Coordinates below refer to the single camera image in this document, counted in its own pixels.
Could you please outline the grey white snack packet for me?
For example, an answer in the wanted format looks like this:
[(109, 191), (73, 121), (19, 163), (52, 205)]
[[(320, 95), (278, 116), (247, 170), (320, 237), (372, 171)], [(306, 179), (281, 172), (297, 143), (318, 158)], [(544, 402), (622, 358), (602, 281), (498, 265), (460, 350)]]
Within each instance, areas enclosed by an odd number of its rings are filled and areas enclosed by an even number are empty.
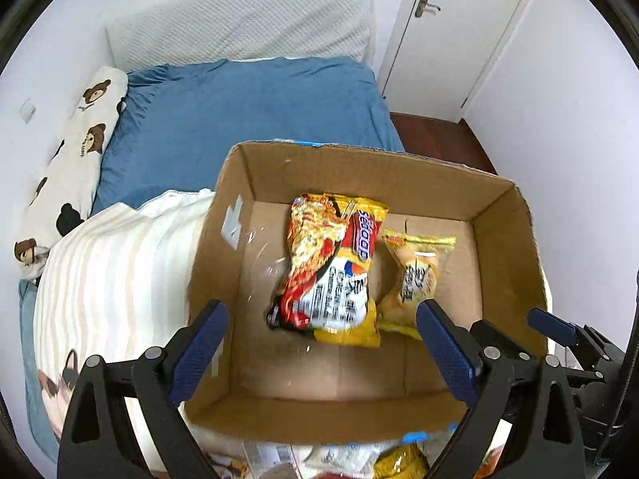
[(394, 441), (382, 441), (370, 444), (313, 447), (303, 463), (306, 467), (329, 471), (329, 473), (370, 476), (374, 472), (378, 457), (396, 445)]

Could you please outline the blue pillow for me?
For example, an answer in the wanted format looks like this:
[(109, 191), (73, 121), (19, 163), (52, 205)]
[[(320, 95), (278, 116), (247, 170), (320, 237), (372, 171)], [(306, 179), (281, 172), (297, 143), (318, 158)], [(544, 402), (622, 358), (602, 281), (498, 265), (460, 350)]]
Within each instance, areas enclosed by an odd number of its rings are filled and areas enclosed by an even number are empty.
[(213, 188), (234, 145), (271, 140), (404, 149), (374, 73), (352, 58), (160, 65), (128, 75), (92, 211)]

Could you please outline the wall socket left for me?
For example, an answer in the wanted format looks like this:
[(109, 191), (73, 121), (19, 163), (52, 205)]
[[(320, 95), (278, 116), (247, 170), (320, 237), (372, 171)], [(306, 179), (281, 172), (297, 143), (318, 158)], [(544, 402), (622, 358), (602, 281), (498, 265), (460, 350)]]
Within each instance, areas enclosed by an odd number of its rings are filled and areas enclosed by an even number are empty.
[(25, 123), (28, 123), (30, 120), (32, 120), (32, 117), (35, 116), (36, 111), (37, 107), (31, 99), (25, 99), (21, 107), (18, 108), (18, 114)]

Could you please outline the yellow biscuit bag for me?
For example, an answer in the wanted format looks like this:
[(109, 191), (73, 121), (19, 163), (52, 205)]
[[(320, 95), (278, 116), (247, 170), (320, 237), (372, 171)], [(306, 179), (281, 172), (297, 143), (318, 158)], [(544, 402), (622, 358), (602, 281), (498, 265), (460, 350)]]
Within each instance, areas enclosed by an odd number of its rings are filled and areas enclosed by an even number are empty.
[(382, 240), (399, 273), (394, 287), (377, 305), (378, 328), (421, 340), (416, 325), (417, 307), (434, 298), (457, 238), (408, 235), (385, 229)]

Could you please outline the red white snack bar pack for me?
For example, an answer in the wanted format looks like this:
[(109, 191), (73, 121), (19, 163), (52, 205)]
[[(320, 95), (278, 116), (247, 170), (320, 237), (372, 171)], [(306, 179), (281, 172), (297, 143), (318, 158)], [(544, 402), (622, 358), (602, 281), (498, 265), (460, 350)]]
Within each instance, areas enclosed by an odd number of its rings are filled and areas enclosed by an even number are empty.
[(250, 475), (249, 466), (242, 459), (216, 453), (209, 453), (207, 457), (221, 479), (246, 479)]

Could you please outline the cardboard milk box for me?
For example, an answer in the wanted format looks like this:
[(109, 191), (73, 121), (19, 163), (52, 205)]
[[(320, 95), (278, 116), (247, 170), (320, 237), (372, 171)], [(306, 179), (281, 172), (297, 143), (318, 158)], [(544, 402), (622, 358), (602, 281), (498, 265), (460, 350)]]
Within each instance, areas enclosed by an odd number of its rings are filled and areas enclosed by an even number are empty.
[[(292, 203), (336, 200), (351, 226), (320, 245), (326, 266), (297, 294), (291, 329), (266, 314), (290, 267)], [(385, 333), (376, 348), (343, 346), (347, 325), (371, 330), (400, 268), (386, 230), (453, 236), (435, 298), (457, 325), (486, 320), (534, 357), (545, 336), (528, 325), (545, 308), (530, 210), (511, 180), (409, 154), (297, 143), (241, 143), (228, 153), (199, 239), (193, 314), (228, 307), (221, 354), (186, 403), (189, 421), (223, 435), (293, 444), (390, 440), (458, 421), (456, 400), (421, 340)]]

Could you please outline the yellow crinkled snack bag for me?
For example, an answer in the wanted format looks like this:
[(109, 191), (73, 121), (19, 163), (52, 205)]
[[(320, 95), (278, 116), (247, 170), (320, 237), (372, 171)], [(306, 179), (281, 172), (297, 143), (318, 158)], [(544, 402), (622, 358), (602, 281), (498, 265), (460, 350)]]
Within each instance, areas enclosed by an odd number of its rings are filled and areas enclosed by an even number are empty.
[(375, 479), (420, 479), (429, 465), (416, 444), (403, 444), (382, 452), (374, 464)]

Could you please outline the striped cream pink blanket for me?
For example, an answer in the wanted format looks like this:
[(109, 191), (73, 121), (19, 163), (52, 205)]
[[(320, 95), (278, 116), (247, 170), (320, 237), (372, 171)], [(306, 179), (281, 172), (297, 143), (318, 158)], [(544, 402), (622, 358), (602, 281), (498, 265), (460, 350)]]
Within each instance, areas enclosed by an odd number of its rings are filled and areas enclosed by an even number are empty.
[(209, 192), (118, 203), (53, 249), (34, 314), (37, 372), (60, 376), (68, 353), (132, 360), (166, 344), (210, 299), (230, 310), (226, 339), (185, 415), (198, 429), (252, 440), (362, 442), (460, 417), (426, 347), (397, 333), (378, 348), (327, 344), (265, 322), (288, 266), (288, 203), (235, 197), (237, 242), (208, 218)]

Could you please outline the white door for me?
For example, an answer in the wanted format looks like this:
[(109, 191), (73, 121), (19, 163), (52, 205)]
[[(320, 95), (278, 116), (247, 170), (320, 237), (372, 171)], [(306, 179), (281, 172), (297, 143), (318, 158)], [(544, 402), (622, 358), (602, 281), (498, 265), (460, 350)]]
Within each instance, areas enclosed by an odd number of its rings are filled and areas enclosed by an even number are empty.
[(397, 114), (457, 121), (521, 0), (430, 0), (442, 11), (403, 18), (382, 96)]

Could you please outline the grey padded headboard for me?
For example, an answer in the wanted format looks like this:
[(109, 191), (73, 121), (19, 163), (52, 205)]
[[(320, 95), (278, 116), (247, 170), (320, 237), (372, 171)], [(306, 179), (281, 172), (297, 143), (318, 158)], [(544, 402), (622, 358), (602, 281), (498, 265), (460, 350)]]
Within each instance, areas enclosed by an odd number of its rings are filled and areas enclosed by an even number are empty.
[(368, 65), (374, 31), (373, 0), (166, 0), (106, 25), (123, 71), (277, 57)]

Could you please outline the bear print long pillow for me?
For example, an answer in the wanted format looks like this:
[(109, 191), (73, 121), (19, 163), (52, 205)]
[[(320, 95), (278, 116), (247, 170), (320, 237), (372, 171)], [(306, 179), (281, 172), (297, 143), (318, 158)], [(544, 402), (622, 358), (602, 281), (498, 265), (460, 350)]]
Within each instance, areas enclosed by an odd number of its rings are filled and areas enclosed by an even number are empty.
[(52, 247), (90, 215), (102, 157), (123, 110), (128, 75), (117, 68), (97, 70), (81, 93), (27, 206), (14, 257), (22, 276), (35, 281)]

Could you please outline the yellow red noodle bag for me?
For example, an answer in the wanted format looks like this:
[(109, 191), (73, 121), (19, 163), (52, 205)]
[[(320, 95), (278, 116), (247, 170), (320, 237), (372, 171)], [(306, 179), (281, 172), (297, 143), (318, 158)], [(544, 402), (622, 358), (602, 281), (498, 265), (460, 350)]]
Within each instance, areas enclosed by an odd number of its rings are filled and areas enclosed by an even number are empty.
[(290, 206), (288, 273), (265, 321), (322, 343), (378, 348), (369, 273), (388, 208), (363, 197), (302, 194)]

